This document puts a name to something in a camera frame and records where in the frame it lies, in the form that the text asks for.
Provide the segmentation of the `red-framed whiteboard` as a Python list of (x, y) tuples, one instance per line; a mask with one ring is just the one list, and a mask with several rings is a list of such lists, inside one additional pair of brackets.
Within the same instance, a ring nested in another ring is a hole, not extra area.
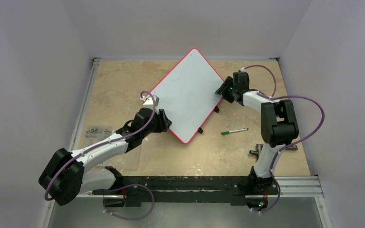
[(215, 91), (223, 81), (201, 51), (192, 48), (150, 90), (172, 122), (169, 130), (182, 143), (193, 139), (220, 103)]

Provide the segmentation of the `green white marker pen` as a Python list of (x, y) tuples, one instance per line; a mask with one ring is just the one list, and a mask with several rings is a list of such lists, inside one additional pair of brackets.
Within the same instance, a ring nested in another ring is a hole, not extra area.
[(231, 133), (240, 133), (240, 132), (245, 132), (248, 130), (249, 130), (248, 128), (241, 128), (241, 129), (236, 129), (236, 130), (224, 131), (224, 132), (221, 132), (221, 135), (228, 135)]

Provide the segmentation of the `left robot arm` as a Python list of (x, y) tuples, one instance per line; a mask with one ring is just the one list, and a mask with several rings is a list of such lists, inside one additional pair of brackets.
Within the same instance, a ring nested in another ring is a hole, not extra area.
[(68, 204), (81, 192), (83, 178), (89, 170), (132, 151), (151, 133), (169, 131), (172, 124), (165, 110), (141, 108), (132, 120), (105, 139), (82, 149), (55, 151), (38, 179), (45, 191), (44, 199), (53, 200), (60, 206)]

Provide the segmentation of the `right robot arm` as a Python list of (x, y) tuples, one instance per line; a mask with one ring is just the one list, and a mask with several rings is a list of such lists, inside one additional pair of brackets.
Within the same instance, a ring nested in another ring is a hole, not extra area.
[(273, 185), (276, 162), (284, 147), (299, 135), (293, 102), (289, 99), (274, 100), (250, 89), (250, 77), (244, 71), (227, 77), (215, 93), (230, 103), (237, 102), (260, 113), (260, 133), (264, 144), (245, 184), (251, 192), (260, 193)]

